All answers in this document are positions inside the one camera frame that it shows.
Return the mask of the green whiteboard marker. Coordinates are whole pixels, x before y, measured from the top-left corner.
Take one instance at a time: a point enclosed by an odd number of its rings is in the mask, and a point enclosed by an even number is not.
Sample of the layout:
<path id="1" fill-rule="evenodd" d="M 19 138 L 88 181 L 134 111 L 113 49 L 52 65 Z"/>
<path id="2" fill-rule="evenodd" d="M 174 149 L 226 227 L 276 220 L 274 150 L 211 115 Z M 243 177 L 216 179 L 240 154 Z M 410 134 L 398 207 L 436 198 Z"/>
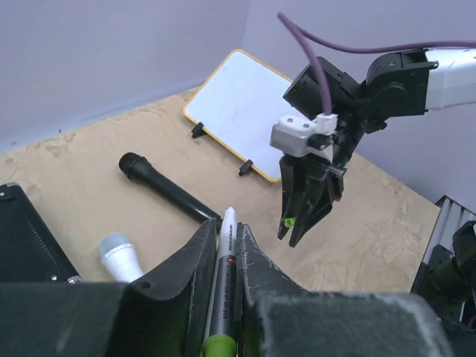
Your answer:
<path id="1" fill-rule="evenodd" d="M 234 308 L 237 287 L 237 215 L 229 207 L 223 216 L 216 252 L 213 282 L 205 324 L 202 355 L 237 355 Z"/>

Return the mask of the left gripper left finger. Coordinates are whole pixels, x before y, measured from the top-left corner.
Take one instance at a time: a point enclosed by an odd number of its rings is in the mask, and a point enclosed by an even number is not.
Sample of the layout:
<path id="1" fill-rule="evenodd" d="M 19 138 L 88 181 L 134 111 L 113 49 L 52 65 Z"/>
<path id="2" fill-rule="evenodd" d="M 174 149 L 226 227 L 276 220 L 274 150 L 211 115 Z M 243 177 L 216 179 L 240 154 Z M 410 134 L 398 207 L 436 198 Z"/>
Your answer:
<path id="1" fill-rule="evenodd" d="M 123 286 L 107 356 L 198 356 L 216 258 L 216 221 Z"/>

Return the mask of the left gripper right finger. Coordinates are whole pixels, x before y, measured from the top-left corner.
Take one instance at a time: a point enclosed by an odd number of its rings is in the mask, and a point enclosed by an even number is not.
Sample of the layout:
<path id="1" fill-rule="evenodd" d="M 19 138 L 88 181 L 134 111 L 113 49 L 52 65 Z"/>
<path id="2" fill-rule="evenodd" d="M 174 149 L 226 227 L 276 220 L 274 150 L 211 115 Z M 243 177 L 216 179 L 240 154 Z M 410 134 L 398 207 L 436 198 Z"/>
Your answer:
<path id="1" fill-rule="evenodd" d="M 247 356 L 452 356 L 430 306 L 418 295 L 309 292 L 238 227 Z"/>

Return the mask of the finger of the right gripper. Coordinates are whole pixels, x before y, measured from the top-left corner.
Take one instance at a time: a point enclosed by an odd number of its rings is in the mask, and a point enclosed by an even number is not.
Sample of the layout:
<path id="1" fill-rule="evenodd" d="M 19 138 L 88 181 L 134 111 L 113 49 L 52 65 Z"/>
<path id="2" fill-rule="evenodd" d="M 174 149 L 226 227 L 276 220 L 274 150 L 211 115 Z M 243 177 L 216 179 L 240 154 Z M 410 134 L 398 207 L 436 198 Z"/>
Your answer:
<path id="1" fill-rule="evenodd" d="M 307 173 L 310 154 L 302 158 L 285 154 L 280 159 L 282 210 L 277 237 L 283 239 L 292 230 L 290 240 L 301 240 L 312 214 L 312 199 L 307 189 Z M 286 228 L 283 220 L 296 217 L 295 226 Z"/>
<path id="2" fill-rule="evenodd" d="M 332 210 L 335 200 L 335 179 L 330 165 L 301 163 L 296 164 L 293 171 L 288 218 L 294 218 L 295 222 L 290 247 L 295 247 Z"/>

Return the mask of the yellow framed whiteboard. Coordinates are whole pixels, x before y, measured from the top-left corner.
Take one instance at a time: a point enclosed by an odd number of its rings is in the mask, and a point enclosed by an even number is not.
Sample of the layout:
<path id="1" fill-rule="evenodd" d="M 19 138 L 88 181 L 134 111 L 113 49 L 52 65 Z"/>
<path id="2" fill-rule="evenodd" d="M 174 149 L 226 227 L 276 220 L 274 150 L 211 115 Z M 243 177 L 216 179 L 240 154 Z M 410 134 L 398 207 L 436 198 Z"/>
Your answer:
<path id="1" fill-rule="evenodd" d="M 270 146 L 271 129 L 285 115 L 298 116 L 283 94 L 291 80 L 236 49 L 183 108 L 185 117 L 270 182 L 280 180 L 282 152 Z"/>

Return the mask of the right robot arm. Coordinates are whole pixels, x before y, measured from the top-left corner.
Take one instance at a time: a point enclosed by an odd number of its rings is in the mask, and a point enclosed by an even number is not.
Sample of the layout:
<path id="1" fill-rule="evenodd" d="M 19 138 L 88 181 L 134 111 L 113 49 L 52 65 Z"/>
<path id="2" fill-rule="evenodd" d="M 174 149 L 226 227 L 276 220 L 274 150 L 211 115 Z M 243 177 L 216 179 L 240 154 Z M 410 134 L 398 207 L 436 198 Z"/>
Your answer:
<path id="1" fill-rule="evenodd" d="M 306 67 L 284 100 L 297 116 L 279 119 L 270 144 L 280 159 L 279 238 L 296 246 L 342 197 L 347 163 L 364 135 L 389 118 L 424 115 L 475 102 L 475 50 L 419 48 L 383 54 L 359 83 L 326 59 L 322 85 Z"/>

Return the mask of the green marker cap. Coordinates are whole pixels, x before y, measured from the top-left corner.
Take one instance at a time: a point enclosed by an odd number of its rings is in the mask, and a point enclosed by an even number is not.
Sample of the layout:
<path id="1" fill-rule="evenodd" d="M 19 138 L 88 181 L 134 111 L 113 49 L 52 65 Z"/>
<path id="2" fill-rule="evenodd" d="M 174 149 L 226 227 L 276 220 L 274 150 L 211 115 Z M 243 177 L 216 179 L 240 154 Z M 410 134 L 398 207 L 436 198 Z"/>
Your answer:
<path id="1" fill-rule="evenodd" d="M 293 228 L 295 226 L 296 217 L 289 217 L 283 220 L 283 224 L 286 228 Z"/>

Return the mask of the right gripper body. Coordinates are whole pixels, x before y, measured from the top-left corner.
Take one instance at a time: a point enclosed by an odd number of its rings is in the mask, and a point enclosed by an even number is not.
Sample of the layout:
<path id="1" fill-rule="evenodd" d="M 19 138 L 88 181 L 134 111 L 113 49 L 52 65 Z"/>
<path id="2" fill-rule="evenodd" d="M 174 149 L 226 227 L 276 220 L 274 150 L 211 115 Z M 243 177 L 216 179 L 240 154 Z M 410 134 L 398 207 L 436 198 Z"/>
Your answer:
<path id="1" fill-rule="evenodd" d="M 319 154 L 324 154 L 325 150 L 329 152 L 329 149 L 332 149 L 332 169 L 329 169 L 327 183 L 330 201 L 341 199 L 344 190 L 345 166 L 364 134 L 377 132 L 386 127 L 385 121 L 362 119 L 355 112 L 343 111 L 338 117 L 335 134 L 332 135 L 332 145 L 324 148 L 324 144 L 328 144 L 330 139 L 324 139 L 323 135 L 313 135 L 308 140 L 308 146 L 317 149 Z"/>

